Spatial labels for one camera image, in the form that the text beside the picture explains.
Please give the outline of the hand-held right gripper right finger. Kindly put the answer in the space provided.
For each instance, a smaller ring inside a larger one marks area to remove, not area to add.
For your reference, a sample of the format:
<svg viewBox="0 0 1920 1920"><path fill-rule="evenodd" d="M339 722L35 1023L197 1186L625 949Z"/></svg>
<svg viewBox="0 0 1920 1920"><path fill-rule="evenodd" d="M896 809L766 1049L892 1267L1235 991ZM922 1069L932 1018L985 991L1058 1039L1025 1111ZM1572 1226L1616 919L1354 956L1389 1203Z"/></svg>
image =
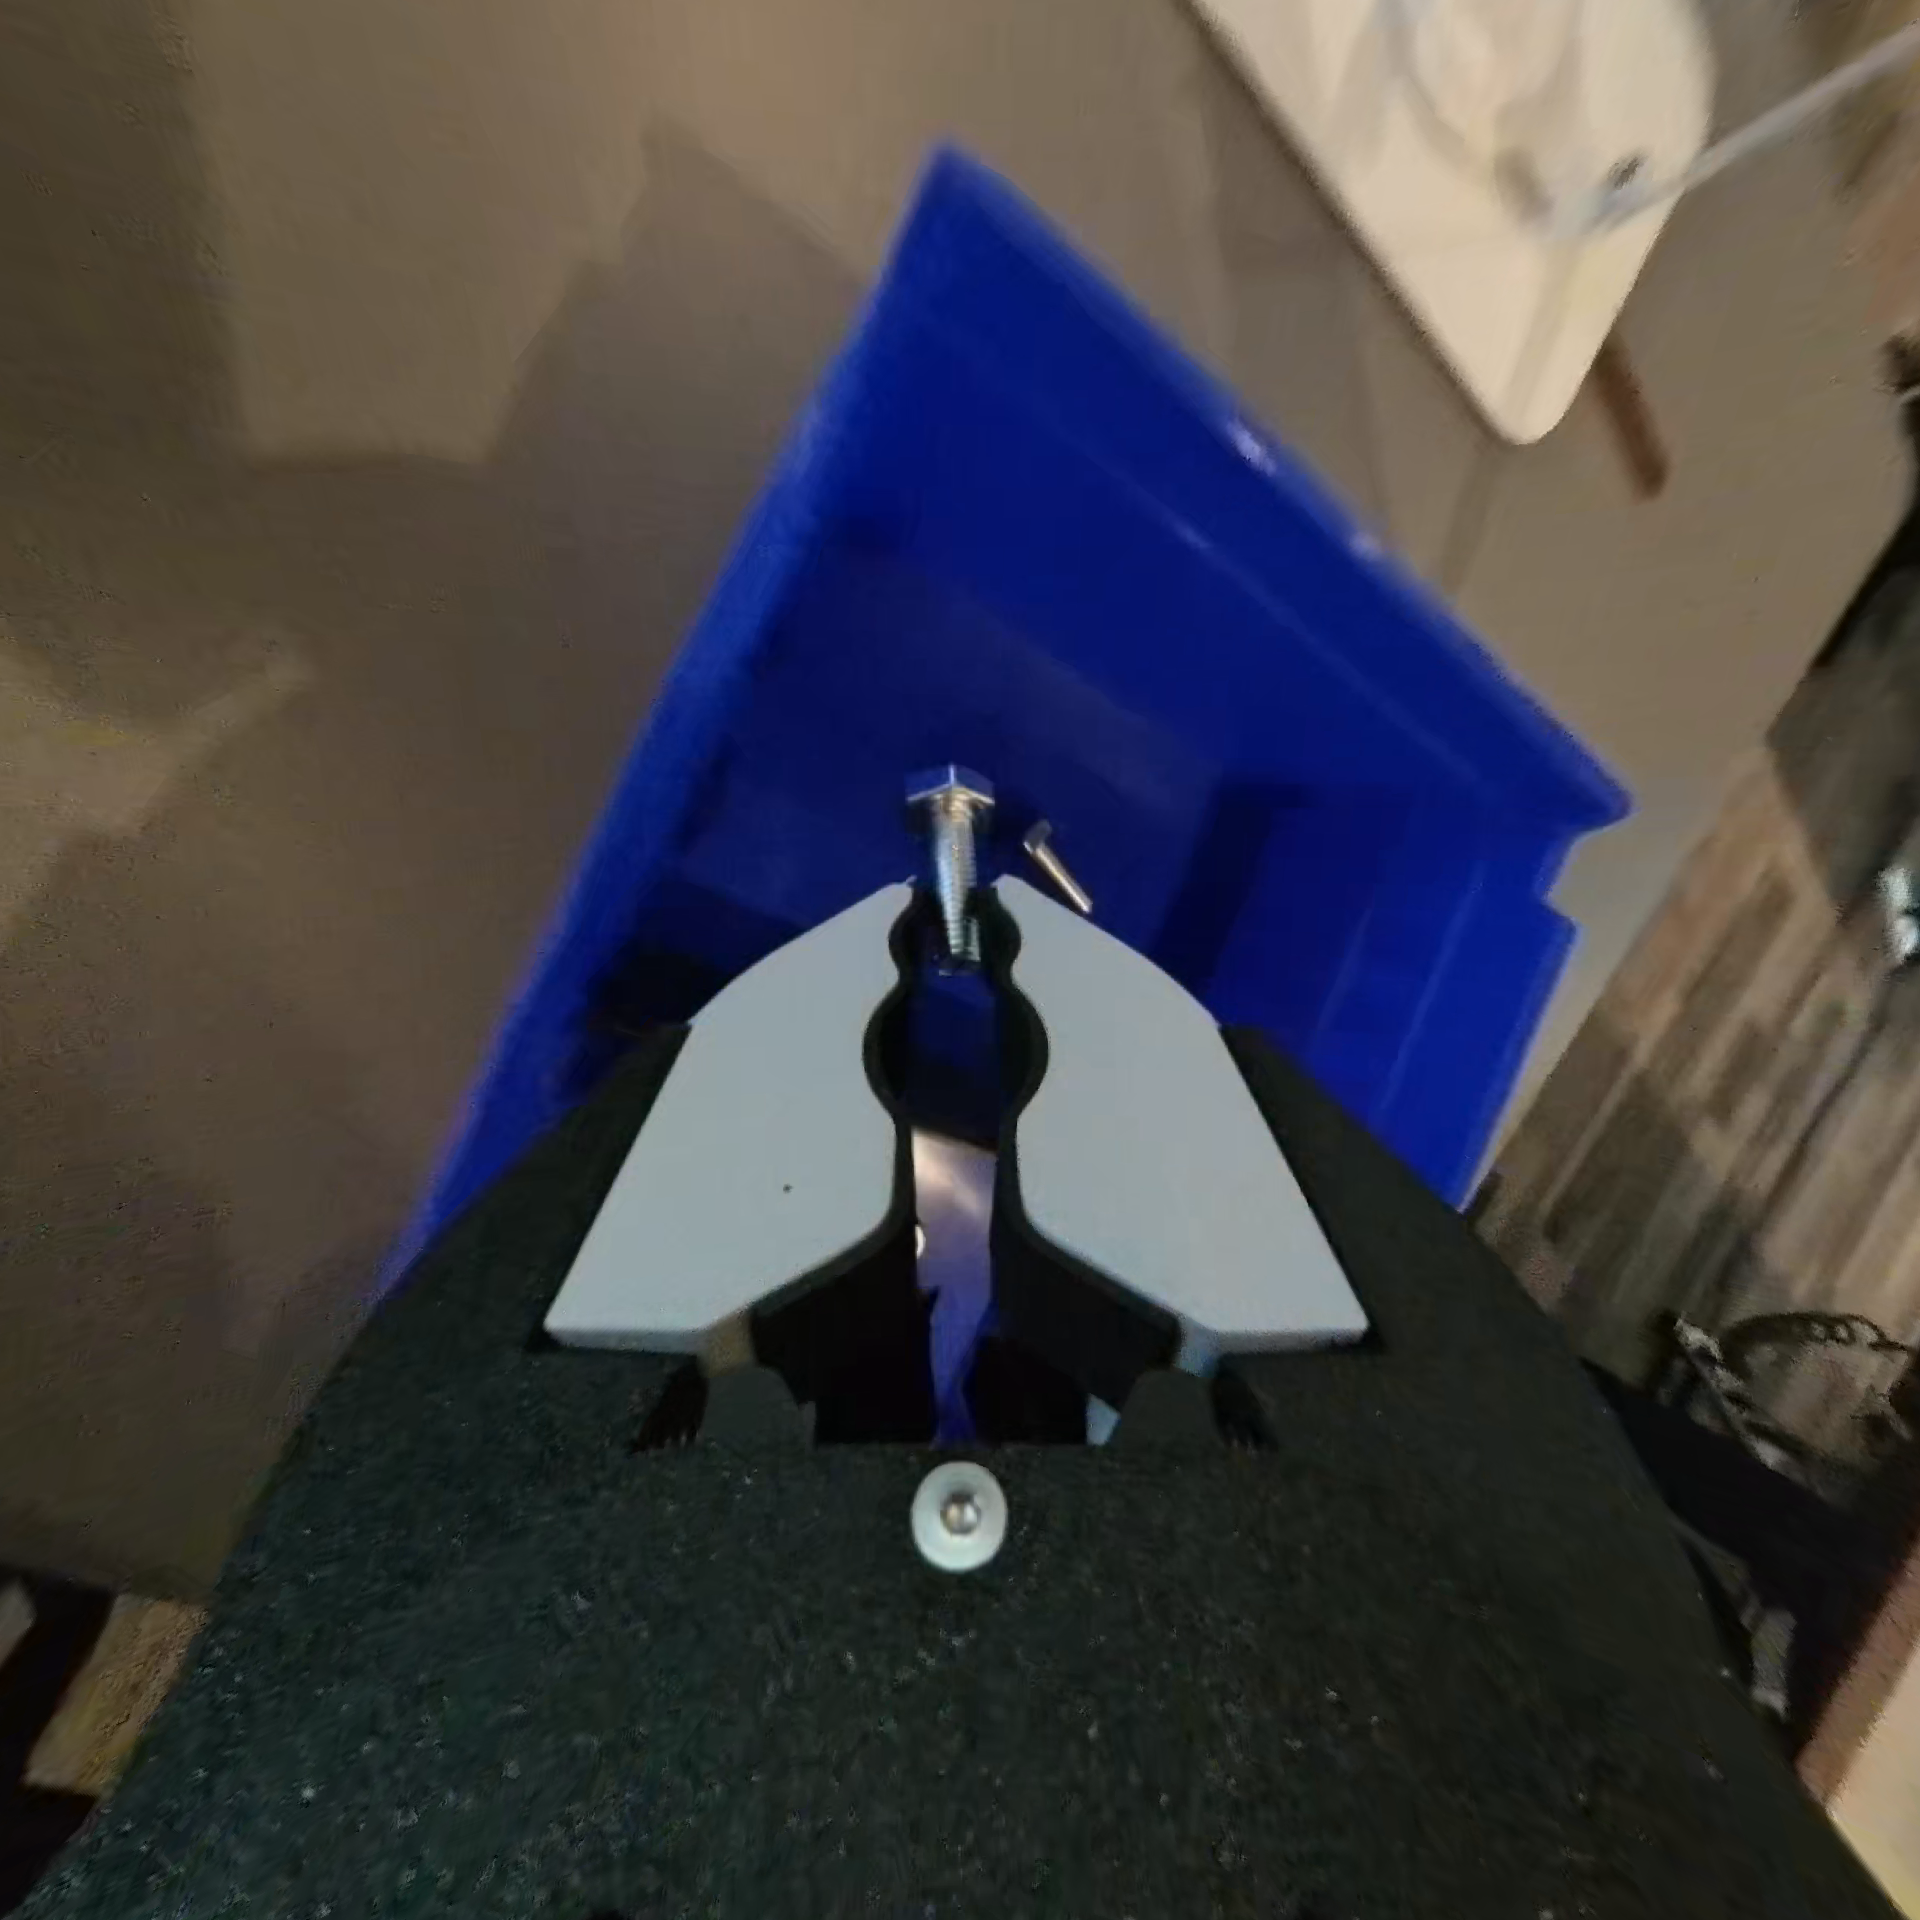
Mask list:
<svg viewBox="0 0 1920 1920"><path fill-rule="evenodd" d="M1025 1220L1180 1348L1329 1348L1370 1319L1210 1011L1172 977L1032 882L1010 987L1044 1066L1016 1117Z"/></svg>

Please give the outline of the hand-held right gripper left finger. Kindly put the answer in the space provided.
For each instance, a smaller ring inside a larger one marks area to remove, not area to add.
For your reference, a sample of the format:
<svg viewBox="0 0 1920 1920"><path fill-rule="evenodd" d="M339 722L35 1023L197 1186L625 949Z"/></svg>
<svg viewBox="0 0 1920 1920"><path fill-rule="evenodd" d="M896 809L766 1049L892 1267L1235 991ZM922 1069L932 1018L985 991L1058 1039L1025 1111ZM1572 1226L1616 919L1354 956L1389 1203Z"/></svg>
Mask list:
<svg viewBox="0 0 1920 1920"><path fill-rule="evenodd" d="M693 1018L547 1311L558 1345L694 1353L909 1219L869 1041L914 905L912 882L882 885Z"/></svg>

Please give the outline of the blue plastic bin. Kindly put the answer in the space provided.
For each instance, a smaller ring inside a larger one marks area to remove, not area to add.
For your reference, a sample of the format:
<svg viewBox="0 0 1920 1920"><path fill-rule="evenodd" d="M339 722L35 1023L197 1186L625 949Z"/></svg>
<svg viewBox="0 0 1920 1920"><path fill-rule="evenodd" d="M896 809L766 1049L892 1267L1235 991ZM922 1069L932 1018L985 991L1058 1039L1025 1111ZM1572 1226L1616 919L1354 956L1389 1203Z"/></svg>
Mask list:
<svg viewBox="0 0 1920 1920"><path fill-rule="evenodd" d="M980 969L932 968L905 781L992 781ZM728 1325L824 1437L917 1444L1032 1373L1073 1434L1176 1372L1266 1385L1389 1353L1404 1295L1485 1264L1456 1205L1627 796L1235 396L977 160L929 164L881 279L666 669L406 1239L396 1298L548 1306L688 1025L886 882L869 1041L909 1219ZM1370 1317L1329 1348L1180 1348L1025 1220L1044 1066L1010 987L1052 821L1089 919L1216 1020Z"/></svg>

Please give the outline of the black office chair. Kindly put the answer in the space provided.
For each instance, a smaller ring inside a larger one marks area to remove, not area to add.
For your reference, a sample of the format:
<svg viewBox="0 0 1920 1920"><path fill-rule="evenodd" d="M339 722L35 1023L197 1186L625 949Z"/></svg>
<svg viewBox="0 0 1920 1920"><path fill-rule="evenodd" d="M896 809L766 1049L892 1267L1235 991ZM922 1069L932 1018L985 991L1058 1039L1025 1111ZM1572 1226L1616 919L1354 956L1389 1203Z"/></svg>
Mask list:
<svg viewBox="0 0 1920 1920"><path fill-rule="evenodd" d="M1734 1440L1762 1468L1860 1517L1916 1509L1916 1303L1643 1317L1656 1401Z"/></svg>

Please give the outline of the white sign stand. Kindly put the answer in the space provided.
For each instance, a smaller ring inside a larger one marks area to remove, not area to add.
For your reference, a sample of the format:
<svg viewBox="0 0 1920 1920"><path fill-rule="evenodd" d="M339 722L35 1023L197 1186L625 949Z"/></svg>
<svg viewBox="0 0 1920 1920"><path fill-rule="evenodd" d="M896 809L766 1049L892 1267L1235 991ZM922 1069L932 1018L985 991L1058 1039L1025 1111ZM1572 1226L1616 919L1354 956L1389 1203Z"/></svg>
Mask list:
<svg viewBox="0 0 1920 1920"><path fill-rule="evenodd" d="M1201 2L1192 11L1477 415L1545 440L1705 153L1684 2Z"/></svg>

